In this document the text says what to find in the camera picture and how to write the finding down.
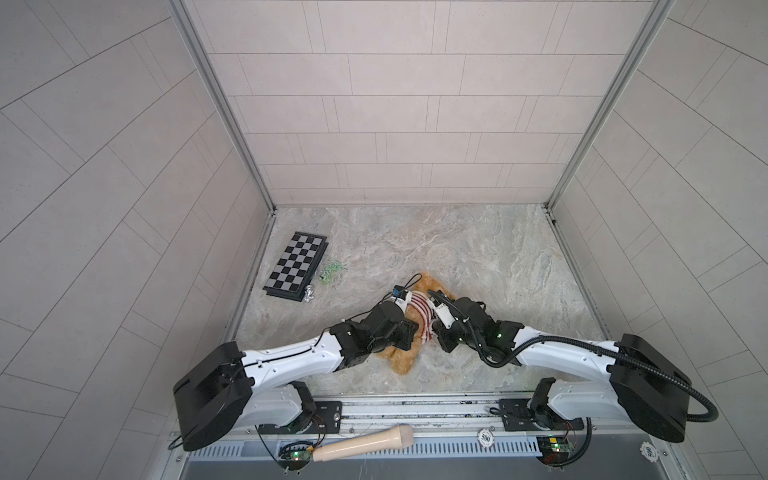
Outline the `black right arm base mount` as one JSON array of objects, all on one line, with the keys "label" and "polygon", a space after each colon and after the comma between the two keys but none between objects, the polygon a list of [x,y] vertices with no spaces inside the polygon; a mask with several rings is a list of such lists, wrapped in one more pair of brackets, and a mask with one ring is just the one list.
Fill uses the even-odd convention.
[{"label": "black right arm base mount", "polygon": [[488,411],[502,419],[505,431],[565,431],[583,430],[582,418],[566,420],[549,406],[549,392],[556,379],[548,377],[537,385],[530,399],[501,399]]}]

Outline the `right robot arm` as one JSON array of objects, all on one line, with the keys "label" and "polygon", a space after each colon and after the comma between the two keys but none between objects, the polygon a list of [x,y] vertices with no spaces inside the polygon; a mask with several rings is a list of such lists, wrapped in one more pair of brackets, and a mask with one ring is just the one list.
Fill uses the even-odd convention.
[{"label": "right robot arm", "polygon": [[587,341],[547,334],[514,321],[497,321],[484,303],[452,300],[431,291],[432,330],[441,348],[464,344],[491,368],[542,367],[573,376],[543,380],[530,410],[561,420],[630,421],[670,443],[685,439],[690,379],[645,339],[625,334],[619,341]]}]

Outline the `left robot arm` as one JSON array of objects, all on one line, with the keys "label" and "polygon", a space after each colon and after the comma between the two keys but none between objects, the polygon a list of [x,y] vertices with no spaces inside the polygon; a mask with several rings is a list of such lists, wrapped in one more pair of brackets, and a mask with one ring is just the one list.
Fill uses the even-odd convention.
[{"label": "left robot arm", "polygon": [[274,425],[302,430],[316,406],[303,383],[363,363],[388,347],[408,351],[419,323],[385,301],[360,321],[343,321],[316,337],[271,350],[242,350],[234,341],[217,346],[173,387],[180,436],[191,452],[233,429]]}]

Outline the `tan plush teddy bear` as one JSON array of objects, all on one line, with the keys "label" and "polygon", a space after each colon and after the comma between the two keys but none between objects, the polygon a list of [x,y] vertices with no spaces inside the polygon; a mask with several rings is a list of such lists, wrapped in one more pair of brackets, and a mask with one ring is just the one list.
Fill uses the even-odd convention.
[{"label": "tan plush teddy bear", "polygon": [[[436,277],[432,276],[429,272],[424,271],[421,273],[421,278],[415,283],[413,287],[408,287],[410,291],[419,291],[424,293],[428,298],[428,290],[438,291],[441,290],[450,299],[454,298],[454,295],[450,290],[445,287]],[[418,333],[414,336],[414,341],[410,351],[402,351],[392,346],[385,348],[382,352],[377,354],[377,357],[389,362],[389,366],[392,371],[398,375],[406,375],[413,368],[416,358],[421,350],[421,347],[425,344],[421,340],[421,333],[423,329],[422,319],[415,308],[408,305],[405,313],[406,319],[419,323]]]}]

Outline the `knitted american flag sweater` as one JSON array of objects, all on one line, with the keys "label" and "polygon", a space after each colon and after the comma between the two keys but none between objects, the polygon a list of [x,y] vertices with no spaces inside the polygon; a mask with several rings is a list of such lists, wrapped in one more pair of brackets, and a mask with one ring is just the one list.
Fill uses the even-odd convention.
[{"label": "knitted american flag sweater", "polygon": [[412,291],[411,300],[409,301],[408,305],[415,308],[422,319],[422,342],[427,343],[431,341],[434,338],[434,332],[432,330],[434,310],[432,304],[429,301],[429,298],[422,292]]}]

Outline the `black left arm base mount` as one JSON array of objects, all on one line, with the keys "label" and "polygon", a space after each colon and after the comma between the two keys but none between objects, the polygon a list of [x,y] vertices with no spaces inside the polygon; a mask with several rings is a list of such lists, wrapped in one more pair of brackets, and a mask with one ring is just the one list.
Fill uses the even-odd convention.
[{"label": "black left arm base mount", "polygon": [[304,382],[293,381],[263,395],[269,413],[276,417],[255,424],[259,433],[337,434],[340,431],[343,404],[340,401],[316,401]]}]

